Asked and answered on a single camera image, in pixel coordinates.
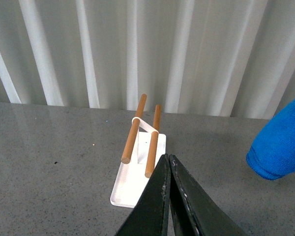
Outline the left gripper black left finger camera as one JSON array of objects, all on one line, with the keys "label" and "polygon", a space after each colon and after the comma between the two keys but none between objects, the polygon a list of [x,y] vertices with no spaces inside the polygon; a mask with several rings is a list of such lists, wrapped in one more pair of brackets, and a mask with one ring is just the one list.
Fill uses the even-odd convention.
[{"label": "left gripper black left finger camera", "polygon": [[163,154],[138,203],[116,232],[117,236],[166,236],[168,234],[171,168]]}]

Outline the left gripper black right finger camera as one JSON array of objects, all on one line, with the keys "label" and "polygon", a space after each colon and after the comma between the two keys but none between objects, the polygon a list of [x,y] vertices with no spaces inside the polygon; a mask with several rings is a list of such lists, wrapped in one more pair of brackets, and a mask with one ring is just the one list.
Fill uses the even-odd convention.
[{"label": "left gripper black right finger camera", "polygon": [[176,236],[245,236],[175,155],[171,167],[170,206]]}]

